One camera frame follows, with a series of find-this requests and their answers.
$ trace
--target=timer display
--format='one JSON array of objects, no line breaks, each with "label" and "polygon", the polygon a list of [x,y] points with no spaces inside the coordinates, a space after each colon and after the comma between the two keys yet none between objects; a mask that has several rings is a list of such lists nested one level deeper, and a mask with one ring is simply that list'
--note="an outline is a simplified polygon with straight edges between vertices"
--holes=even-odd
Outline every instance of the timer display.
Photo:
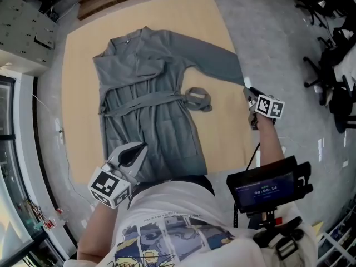
[{"label": "timer display", "polygon": [[294,192],[293,174],[288,173],[272,179],[236,187],[240,205],[247,207],[288,197]]}]

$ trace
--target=printed graphic on shirt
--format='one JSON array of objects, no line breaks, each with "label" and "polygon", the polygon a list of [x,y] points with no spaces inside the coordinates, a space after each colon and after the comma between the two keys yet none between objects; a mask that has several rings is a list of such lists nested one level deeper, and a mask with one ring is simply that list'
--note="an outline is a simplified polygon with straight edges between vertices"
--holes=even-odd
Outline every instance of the printed graphic on shirt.
[{"label": "printed graphic on shirt", "polygon": [[173,267],[196,252],[207,252],[234,237],[219,226],[188,215],[156,216],[123,231],[115,253],[116,267]]},{"label": "printed graphic on shirt", "polygon": [[167,255],[171,252],[157,223],[140,227],[140,234],[145,266],[151,266],[153,263],[157,266],[163,266],[164,263],[170,263],[170,257]]}]

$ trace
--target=white t-shirt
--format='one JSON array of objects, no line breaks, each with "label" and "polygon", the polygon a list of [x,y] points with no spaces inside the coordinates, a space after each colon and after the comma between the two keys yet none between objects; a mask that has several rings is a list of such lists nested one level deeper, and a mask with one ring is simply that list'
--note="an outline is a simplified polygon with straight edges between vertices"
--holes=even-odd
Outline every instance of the white t-shirt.
[{"label": "white t-shirt", "polygon": [[[300,216],[294,203],[280,206],[276,217],[287,223]],[[110,267],[280,266],[274,249],[259,248],[258,232],[232,228],[207,189],[189,182],[167,182],[134,197],[116,235],[116,246],[98,264]],[[317,242],[310,225],[299,227],[304,266],[317,264]],[[92,267],[84,260],[68,260],[65,267]]]}]

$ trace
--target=person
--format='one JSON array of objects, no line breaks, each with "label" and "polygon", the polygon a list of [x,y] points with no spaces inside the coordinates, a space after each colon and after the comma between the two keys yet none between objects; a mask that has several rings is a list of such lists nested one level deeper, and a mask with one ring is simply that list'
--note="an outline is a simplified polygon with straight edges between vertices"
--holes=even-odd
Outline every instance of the person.
[{"label": "person", "polygon": [[[257,118],[261,165],[283,159],[271,119],[260,114]],[[300,212],[292,202],[279,206],[275,215],[287,223]],[[144,187],[135,193],[111,249],[116,218],[117,209],[99,203],[78,243],[77,260],[66,261],[65,267],[284,266],[274,249],[261,249],[253,241],[258,231],[227,224],[205,176]],[[297,242],[302,263],[285,266],[314,267],[317,242],[313,229],[304,222],[298,229],[304,231]]]}]

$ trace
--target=concrete floor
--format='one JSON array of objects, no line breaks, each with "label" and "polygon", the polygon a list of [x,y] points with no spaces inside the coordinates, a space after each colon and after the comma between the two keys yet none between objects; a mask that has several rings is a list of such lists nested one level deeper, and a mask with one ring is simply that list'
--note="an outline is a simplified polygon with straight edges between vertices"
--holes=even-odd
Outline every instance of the concrete floor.
[{"label": "concrete floor", "polygon": [[[120,8],[149,0],[130,0],[113,6],[88,19],[76,19],[75,5],[58,23],[55,61],[51,70],[38,81],[38,97],[50,108],[51,114],[38,104],[38,125],[44,165],[53,193],[68,212],[68,226],[76,239],[82,234],[92,213],[85,185],[76,185],[62,144],[56,132],[54,118],[62,121],[61,76],[66,36],[71,31],[98,17]],[[215,0],[238,54],[243,74],[254,87],[286,102],[282,120],[276,123],[285,155],[295,155],[298,163],[309,161],[314,192],[297,202],[305,221],[324,221],[324,229],[338,217],[342,206],[352,197],[355,186],[356,133],[337,133],[333,115],[321,107],[313,88],[303,83],[315,78],[314,72],[302,60],[309,56],[317,61],[321,46],[318,36],[327,38],[327,31],[309,24],[310,17],[294,7],[295,0]],[[318,148],[320,140],[322,150]],[[258,134],[254,135],[258,143]],[[233,220],[233,199],[225,180],[229,172],[210,175],[226,218]],[[125,212],[121,207],[119,214]],[[247,221],[242,217],[242,225]]]}]

